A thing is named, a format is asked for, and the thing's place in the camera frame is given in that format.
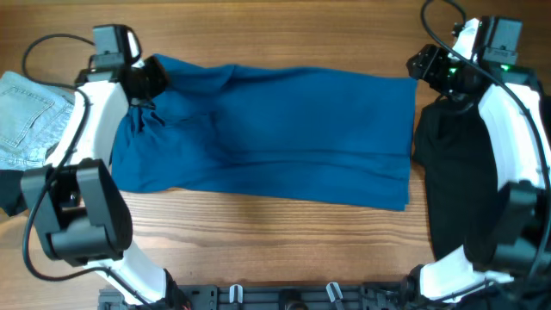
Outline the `blue polo shirt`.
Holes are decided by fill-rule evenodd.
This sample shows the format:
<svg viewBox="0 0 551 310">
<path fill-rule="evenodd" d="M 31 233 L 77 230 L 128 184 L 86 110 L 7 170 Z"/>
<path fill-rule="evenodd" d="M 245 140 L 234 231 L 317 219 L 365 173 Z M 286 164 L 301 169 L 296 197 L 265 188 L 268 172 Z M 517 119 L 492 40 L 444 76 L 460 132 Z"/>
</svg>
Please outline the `blue polo shirt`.
<svg viewBox="0 0 551 310">
<path fill-rule="evenodd" d="M 154 109 L 121 120 L 112 175 L 170 188 L 405 209 L 416 82 L 316 67 L 200 67 L 160 56 Z"/>
</svg>

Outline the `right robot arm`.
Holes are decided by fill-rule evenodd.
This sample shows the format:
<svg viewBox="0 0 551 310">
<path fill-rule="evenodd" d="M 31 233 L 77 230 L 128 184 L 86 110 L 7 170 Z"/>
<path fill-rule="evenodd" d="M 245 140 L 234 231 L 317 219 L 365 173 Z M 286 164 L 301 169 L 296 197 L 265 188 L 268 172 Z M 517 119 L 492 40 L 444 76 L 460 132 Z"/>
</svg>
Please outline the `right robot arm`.
<svg viewBox="0 0 551 310">
<path fill-rule="evenodd" d="M 550 302 L 550 141 L 533 70 L 517 66 L 523 24 L 503 16 L 454 28 L 406 64 L 438 94 L 414 135 L 425 170 L 435 261 L 406 278 L 414 309 L 473 301 Z"/>
</svg>

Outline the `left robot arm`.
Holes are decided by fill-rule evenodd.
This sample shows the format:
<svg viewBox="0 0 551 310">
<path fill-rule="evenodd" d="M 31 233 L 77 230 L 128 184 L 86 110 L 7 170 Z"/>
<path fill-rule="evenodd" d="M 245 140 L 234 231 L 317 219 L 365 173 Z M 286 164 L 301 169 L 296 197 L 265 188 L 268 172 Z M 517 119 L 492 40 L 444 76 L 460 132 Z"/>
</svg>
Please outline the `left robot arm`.
<svg viewBox="0 0 551 310">
<path fill-rule="evenodd" d="M 121 120 L 130 109 L 154 109 L 168 78 L 126 25 L 94 27 L 90 44 L 96 51 L 71 85 L 75 107 L 57 148 L 23 174 L 24 233 L 36 234 L 44 254 L 69 264 L 74 277 L 108 281 L 123 307 L 189 309 L 170 273 L 133 242 L 129 208 L 108 170 Z"/>
</svg>

